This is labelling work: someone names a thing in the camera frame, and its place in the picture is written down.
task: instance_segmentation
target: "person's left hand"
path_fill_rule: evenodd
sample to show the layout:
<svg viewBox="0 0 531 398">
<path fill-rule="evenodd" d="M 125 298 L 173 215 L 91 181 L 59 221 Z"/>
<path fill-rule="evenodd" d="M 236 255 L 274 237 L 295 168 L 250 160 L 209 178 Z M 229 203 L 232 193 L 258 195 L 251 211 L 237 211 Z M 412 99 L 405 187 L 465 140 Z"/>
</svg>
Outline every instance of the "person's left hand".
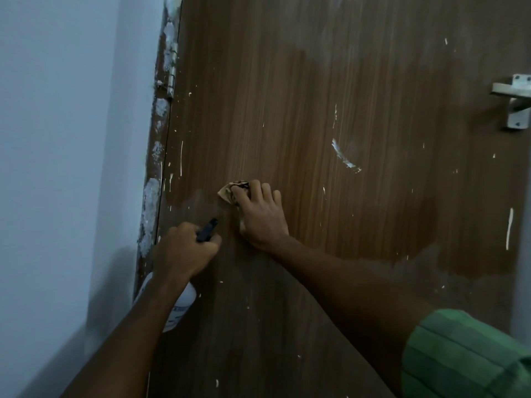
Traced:
<svg viewBox="0 0 531 398">
<path fill-rule="evenodd" d="M 151 253 L 154 280 L 188 282 L 207 266 L 218 253 L 222 238 L 215 234 L 210 241 L 198 243 L 196 232 L 199 229 L 197 225 L 183 222 L 168 230 Z"/>
</svg>

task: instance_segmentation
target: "door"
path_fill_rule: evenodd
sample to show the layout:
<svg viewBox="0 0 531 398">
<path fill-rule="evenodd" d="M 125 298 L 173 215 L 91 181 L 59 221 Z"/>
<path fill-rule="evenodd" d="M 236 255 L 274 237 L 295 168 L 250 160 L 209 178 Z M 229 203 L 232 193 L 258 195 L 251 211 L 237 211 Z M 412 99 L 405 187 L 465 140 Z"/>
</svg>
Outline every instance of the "door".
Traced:
<svg viewBox="0 0 531 398">
<path fill-rule="evenodd" d="M 158 234 L 220 220 L 153 397 L 391 396 L 216 192 L 282 191 L 303 243 L 508 330 L 529 132 L 492 82 L 529 71 L 531 0 L 183 0 Z"/>
</svg>

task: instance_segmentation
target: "cloth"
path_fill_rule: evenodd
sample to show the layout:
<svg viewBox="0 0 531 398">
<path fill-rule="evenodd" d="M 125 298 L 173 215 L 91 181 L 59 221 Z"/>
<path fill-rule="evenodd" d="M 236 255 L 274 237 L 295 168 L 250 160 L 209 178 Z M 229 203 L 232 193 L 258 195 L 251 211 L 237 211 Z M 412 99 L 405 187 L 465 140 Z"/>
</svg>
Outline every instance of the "cloth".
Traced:
<svg viewBox="0 0 531 398">
<path fill-rule="evenodd" d="M 233 192 L 230 190 L 231 187 L 238 186 L 240 188 L 243 188 L 247 192 L 247 196 L 251 198 L 251 189 L 249 188 L 249 182 L 240 180 L 240 181 L 234 181 L 232 183 L 227 184 L 225 187 L 223 187 L 219 192 L 218 195 L 223 198 L 225 201 L 227 201 L 229 204 L 238 206 L 238 201 L 236 201 L 236 197 L 234 196 Z"/>
<path fill-rule="evenodd" d="M 457 310 L 430 314 L 402 356 L 405 398 L 530 398 L 531 352 Z"/>
</svg>

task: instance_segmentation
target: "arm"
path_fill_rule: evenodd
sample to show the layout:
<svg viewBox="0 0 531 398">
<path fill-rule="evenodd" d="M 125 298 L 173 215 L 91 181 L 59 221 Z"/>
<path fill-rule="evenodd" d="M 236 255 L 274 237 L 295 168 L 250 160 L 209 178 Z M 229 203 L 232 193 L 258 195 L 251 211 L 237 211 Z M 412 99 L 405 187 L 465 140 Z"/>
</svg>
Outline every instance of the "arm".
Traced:
<svg viewBox="0 0 531 398">
<path fill-rule="evenodd" d="M 400 395 L 402 352 L 415 327 L 433 308 L 403 287 L 355 262 L 308 248 L 289 236 L 279 191 L 251 182 L 251 200 L 233 187 L 242 235 L 270 254 L 300 281 L 335 325 Z"/>
<path fill-rule="evenodd" d="M 171 308 L 191 277 L 218 252 L 221 237 L 197 243 L 197 226 L 172 227 L 153 248 L 153 278 L 129 314 L 70 383 L 63 397 L 139 397 Z"/>
</svg>

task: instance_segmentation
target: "wall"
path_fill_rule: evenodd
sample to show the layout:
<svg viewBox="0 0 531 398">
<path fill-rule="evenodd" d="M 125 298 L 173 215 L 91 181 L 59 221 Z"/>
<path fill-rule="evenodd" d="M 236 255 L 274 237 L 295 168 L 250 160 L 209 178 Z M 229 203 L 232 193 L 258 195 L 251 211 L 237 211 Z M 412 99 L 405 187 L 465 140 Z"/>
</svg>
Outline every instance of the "wall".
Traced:
<svg viewBox="0 0 531 398">
<path fill-rule="evenodd" d="M 2 396 L 57 396 L 131 304 L 162 15 L 0 0 Z"/>
</svg>

